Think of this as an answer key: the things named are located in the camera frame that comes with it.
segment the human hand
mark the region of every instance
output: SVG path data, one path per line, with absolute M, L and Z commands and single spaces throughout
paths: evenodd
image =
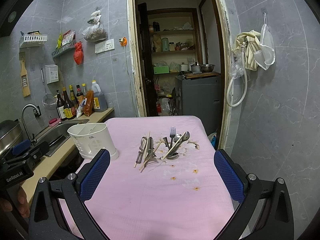
M 24 192 L 23 188 L 19 185 L 19 190 L 17 193 L 18 200 L 18 211 L 23 218 L 27 218 L 30 215 L 30 209 L 27 201 L 27 195 Z M 12 211 L 12 205 L 6 199 L 0 198 L 0 206 L 2 207 L 4 212 Z

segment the power cord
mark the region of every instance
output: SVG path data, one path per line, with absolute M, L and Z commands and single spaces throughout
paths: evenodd
M 120 42 L 120 45 L 122 47 L 124 47 L 125 66 L 127 68 L 127 75 L 128 75 L 128 79 L 129 79 L 131 102 L 132 102 L 132 107 L 133 107 L 133 110 L 134 110 L 134 114 L 137 117 L 137 112 L 136 112 L 136 109 L 135 109 L 134 103 L 133 103 L 132 90 L 131 90 L 131 81 L 130 81 L 128 64 L 127 64 L 127 52 L 126 52 L 126 49 L 125 49 L 125 46 L 128 44 L 128 41 L 127 41 L 126 37 L 123 37 L 123 38 L 119 39 L 119 42 Z

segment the sink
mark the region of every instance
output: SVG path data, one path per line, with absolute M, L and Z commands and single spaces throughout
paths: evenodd
M 39 138 L 37 138 L 37 144 L 46 141 L 49 143 L 49 152 L 47 152 L 46 156 L 52 156 L 55 151 L 65 143 L 66 140 L 70 138 L 68 133 L 68 129 L 75 124 L 87 123 L 89 119 L 81 119 L 81 120 L 70 120 L 70 121 L 61 121 L 56 124 L 54 127 L 46 131 Z

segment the kitchen counter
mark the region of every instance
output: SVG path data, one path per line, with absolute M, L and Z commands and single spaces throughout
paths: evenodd
M 84 114 L 77 119 L 89 119 L 87 123 L 101 122 L 107 115 L 113 111 L 113 107 L 109 107 L 106 111 L 98 113 L 93 112 L 89 117 Z M 27 201 L 31 205 L 33 194 L 36 190 L 36 185 L 40 177 L 50 178 L 52 174 L 58 169 L 65 158 L 76 148 L 73 139 L 69 138 L 63 145 L 61 145 L 57 151 L 51 156 L 42 157 L 40 163 L 37 164 L 33 170 L 34 175 L 25 180 L 21 185 L 27 194 Z

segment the pink tablecloth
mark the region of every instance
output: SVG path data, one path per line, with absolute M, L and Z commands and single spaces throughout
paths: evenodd
M 217 172 L 214 149 L 201 121 L 194 116 L 112 118 L 106 121 L 120 156 L 110 163 L 92 198 L 85 202 L 112 240 L 212 240 L 234 212 L 230 195 Z M 156 142 L 190 132 L 176 160 L 157 160 L 142 172 L 134 169 L 142 136 Z M 163 144 L 157 158 L 166 152 Z M 62 204 L 73 233 L 80 236 Z

